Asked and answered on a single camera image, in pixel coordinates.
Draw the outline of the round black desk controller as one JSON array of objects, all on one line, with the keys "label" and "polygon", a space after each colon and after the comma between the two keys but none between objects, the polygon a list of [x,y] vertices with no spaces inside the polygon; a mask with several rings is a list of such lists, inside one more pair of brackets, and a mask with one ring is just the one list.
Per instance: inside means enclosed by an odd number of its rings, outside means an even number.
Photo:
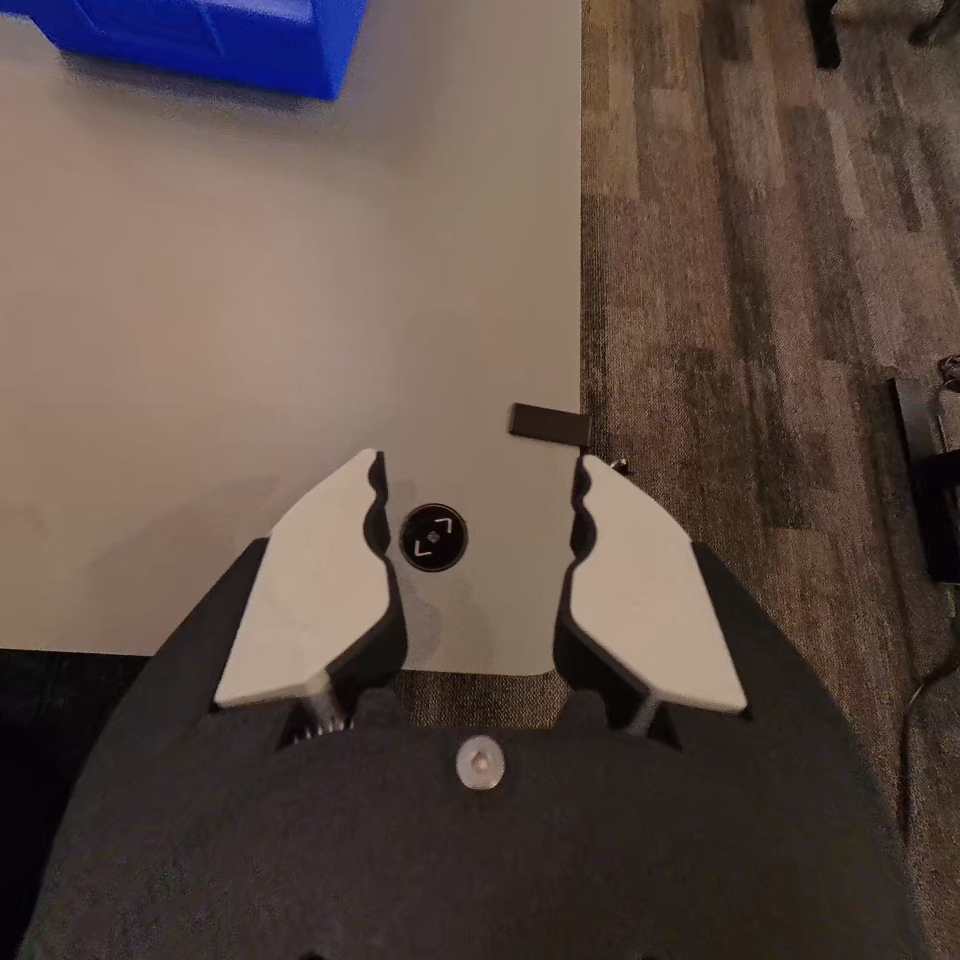
[{"label": "round black desk controller", "polygon": [[457,510],[442,503],[427,503],[406,516],[398,543],[401,556],[415,570],[444,572],[464,556],[469,530]]}]

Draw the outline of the grey desk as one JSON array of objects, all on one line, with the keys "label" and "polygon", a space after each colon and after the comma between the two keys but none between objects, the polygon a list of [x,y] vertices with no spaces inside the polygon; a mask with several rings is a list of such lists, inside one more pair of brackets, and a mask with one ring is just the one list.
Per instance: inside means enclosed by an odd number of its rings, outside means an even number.
[{"label": "grey desk", "polygon": [[153,654],[375,449],[408,667],[552,670],[576,453],[508,425],[580,408],[581,10],[369,2],[335,102],[2,17],[3,649]]}]

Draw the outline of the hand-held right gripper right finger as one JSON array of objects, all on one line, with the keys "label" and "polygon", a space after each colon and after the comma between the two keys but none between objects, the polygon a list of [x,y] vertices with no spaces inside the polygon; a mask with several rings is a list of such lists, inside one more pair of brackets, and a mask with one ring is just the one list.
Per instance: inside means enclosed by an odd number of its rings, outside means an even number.
[{"label": "hand-held right gripper right finger", "polygon": [[571,506],[558,675],[599,697],[607,726],[636,737],[670,706],[743,714],[748,698],[685,529],[592,454],[576,463]]}]

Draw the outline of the black floor stand foot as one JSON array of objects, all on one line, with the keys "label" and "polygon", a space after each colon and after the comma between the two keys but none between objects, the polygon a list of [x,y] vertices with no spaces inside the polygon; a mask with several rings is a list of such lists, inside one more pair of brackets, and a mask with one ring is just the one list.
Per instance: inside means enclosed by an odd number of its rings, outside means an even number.
[{"label": "black floor stand foot", "polygon": [[911,502],[929,579],[959,585],[959,450],[949,448],[940,392],[916,379],[889,382]]}]

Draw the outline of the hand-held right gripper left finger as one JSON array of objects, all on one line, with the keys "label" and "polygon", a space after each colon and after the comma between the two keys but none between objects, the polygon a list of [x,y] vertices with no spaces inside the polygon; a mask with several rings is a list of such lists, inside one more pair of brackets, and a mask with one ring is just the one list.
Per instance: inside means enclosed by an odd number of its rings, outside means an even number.
[{"label": "hand-held right gripper left finger", "polygon": [[388,557],[382,451],[361,450],[273,526],[213,702],[290,701],[317,733],[354,726],[362,696],[404,666],[408,638]]}]

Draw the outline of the blue plastic bin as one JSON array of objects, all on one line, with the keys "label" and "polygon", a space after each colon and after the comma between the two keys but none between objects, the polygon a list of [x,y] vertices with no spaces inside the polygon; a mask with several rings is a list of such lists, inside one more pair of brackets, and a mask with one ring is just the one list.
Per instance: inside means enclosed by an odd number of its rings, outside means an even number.
[{"label": "blue plastic bin", "polygon": [[333,101],[365,1],[3,1],[62,52]]}]

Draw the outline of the black desk clip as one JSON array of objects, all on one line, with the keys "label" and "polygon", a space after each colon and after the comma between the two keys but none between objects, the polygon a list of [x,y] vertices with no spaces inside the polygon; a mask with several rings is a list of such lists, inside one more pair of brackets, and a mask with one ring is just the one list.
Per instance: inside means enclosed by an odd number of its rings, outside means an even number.
[{"label": "black desk clip", "polygon": [[588,414],[516,402],[510,407],[508,433],[583,451],[591,443],[592,419]]}]

